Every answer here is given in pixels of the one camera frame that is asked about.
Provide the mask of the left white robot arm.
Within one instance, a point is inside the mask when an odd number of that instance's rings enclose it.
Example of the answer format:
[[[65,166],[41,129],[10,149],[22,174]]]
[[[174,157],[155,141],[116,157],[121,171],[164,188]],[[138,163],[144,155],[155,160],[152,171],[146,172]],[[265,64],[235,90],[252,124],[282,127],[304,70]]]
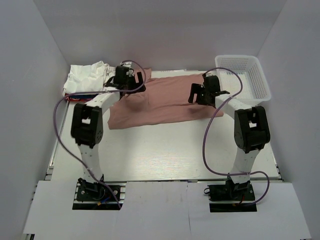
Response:
[[[78,182],[96,200],[106,193],[99,159],[99,143],[104,134],[103,115],[124,95],[144,92],[146,80],[144,69],[137,71],[125,64],[118,65],[115,75],[106,82],[104,93],[74,106],[70,133],[83,163],[83,177]]]

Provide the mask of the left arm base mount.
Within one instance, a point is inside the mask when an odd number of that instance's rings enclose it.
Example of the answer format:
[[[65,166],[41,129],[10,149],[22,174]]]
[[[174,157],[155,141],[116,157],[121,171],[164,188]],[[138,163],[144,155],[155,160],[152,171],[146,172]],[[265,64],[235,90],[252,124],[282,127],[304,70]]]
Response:
[[[76,185],[72,210],[76,211],[118,211],[125,199],[124,183],[109,185],[112,192],[98,183],[82,183]]]

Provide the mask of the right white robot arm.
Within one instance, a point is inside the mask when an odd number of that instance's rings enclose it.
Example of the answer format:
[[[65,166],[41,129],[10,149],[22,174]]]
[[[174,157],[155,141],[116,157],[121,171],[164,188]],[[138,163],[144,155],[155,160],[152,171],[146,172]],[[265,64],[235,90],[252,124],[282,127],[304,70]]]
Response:
[[[216,75],[202,75],[203,83],[193,83],[188,98],[189,103],[212,106],[215,112],[205,130],[202,143],[202,159],[205,167],[213,174],[226,176],[226,195],[236,200],[249,188],[250,174],[256,157],[270,142],[271,135],[266,115],[262,106],[250,106],[241,102],[235,95],[221,90]],[[234,121],[233,136],[237,146],[233,167],[229,173],[218,173],[211,169],[206,160],[206,141],[209,128],[219,111],[227,114]]]

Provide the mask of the pink t-shirt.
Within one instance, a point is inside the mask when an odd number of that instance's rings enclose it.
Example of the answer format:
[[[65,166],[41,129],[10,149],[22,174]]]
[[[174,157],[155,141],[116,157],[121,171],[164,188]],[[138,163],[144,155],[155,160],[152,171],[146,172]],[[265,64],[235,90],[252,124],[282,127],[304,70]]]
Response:
[[[109,129],[211,118],[216,111],[214,107],[188,102],[193,83],[202,84],[202,75],[149,78],[145,91],[127,94],[109,109]]]

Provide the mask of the white t-shirt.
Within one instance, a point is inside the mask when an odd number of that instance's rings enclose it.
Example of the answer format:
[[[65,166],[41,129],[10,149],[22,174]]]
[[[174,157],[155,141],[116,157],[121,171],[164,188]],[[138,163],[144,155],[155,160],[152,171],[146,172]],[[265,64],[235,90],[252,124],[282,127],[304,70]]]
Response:
[[[70,66],[62,94],[102,91],[104,84],[115,76],[116,68],[102,60],[92,65]]]

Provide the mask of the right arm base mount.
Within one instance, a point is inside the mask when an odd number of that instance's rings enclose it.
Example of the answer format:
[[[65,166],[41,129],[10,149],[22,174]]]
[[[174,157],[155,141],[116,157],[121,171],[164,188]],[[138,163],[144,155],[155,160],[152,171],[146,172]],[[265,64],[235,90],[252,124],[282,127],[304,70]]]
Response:
[[[253,213],[257,212],[256,197],[252,184],[245,183],[238,189],[231,180],[224,184],[208,185],[203,193],[209,198],[211,213]]]

